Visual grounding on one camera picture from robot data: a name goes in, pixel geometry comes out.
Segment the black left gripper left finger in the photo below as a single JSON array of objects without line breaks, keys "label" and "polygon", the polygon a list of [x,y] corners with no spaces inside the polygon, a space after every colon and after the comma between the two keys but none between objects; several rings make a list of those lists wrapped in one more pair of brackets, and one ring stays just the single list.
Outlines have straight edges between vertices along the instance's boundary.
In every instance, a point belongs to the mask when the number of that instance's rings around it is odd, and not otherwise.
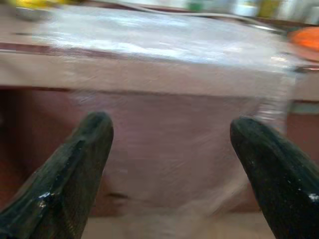
[{"label": "black left gripper left finger", "polygon": [[113,138],[106,113],[88,114],[1,210],[1,238],[81,238]]}]

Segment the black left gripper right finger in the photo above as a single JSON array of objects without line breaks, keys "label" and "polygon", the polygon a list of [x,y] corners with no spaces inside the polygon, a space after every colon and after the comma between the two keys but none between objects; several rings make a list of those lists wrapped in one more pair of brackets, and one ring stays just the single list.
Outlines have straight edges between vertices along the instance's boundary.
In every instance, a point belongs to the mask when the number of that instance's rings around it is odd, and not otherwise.
[{"label": "black left gripper right finger", "polygon": [[319,237],[319,168],[294,143],[254,118],[230,125],[234,151],[277,239]]}]

